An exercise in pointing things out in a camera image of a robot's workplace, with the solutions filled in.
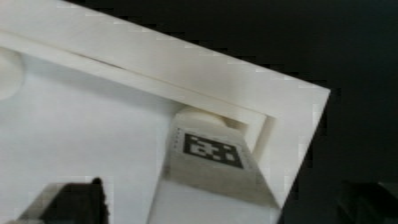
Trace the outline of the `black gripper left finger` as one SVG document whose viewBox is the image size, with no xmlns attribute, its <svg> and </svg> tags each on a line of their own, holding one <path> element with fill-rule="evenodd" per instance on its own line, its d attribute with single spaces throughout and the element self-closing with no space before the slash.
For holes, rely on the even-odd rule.
<svg viewBox="0 0 398 224">
<path fill-rule="evenodd" d="M 52 183 L 23 211 L 18 224 L 108 224 L 103 181 Z"/>
</svg>

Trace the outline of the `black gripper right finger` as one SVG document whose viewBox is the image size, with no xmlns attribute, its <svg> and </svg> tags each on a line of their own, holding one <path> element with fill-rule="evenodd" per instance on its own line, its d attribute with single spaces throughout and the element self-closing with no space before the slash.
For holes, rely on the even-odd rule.
<svg viewBox="0 0 398 224">
<path fill-rule="evenodd" d="M 343 183 L 338 224 L 398 224 L 398 183 Z"/>
</svg>

